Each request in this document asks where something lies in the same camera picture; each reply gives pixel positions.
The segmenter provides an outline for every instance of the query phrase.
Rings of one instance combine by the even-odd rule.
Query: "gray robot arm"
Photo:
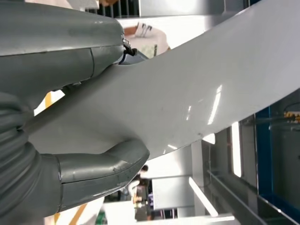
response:
[[[138,140],[99,155],[39,154],[20,128],[25,117],[17,98],[1,93],[0,108],[2,221],[30,221],[111,194],[127,185],[149,156]]]
[[[46,217],[127,185],[149,156],[139,140],[103,154],[40,154],[22,128],[46,93],[93,79],[124,54],[117,21],[0,3],[0,223]]]

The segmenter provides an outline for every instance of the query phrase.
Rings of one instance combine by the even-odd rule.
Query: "flexible gray tube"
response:
[[[28,107],[0,92],[0,224],[34,222],[132,180],[149,152],[139,140],[103,154],[40,154],[22,130]]]

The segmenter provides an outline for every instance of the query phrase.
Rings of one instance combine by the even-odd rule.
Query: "white wall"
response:
[[[147,177],[161,178],[191,175],[191,146],[175,150],[148,161]]]
[[[119,19],[124,28],[145,23],[164,31],[169,46],[173,49],[204,32],[204,16],[164,16],[153,18]]]
[[[194,206],[194,191],[188,176],[153,179],[155,210]]]

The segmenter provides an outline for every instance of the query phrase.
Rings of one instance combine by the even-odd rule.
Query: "robotic arm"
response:
[[[137,139],[103,154],[40,154],[23,131],[46,93],[93,79],[122,58],[121,25],[59,7],[0,5],[1,224],[34,221],[109,195],[145,164],[149,152]]]
[[[115,20],[0,3],[0,224],[115,191],[149,151],[201,140],[299,88],[300,1],[289,3],[261,1],[151,60],[112,66],[127,64]],[[32,117],[64,88],[73,90]]]

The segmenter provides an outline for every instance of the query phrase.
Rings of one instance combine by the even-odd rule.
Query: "person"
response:
[[[99,3],[104,7],[106,7],[106,6],[112,6],[118,1],[118,0],[99,0]]]
[[[144,165],[140,169],[130,183],[127,186],[124,187],[118,191],[118,196],[120,197],[120,201],[126,201],[127,199],[133,198],[133,201],[139,201],[139,198],[134,198],[134,188],[137,187],[138,185],[144,185],[145,183],[145,179],[142,177],[145,177],[148,167],[147,165]]]
[[[139,22],[136,26],[125,27],[124,31],[132,48],[136,48],[149,59],[170,49],[164,32],[150,25]]]

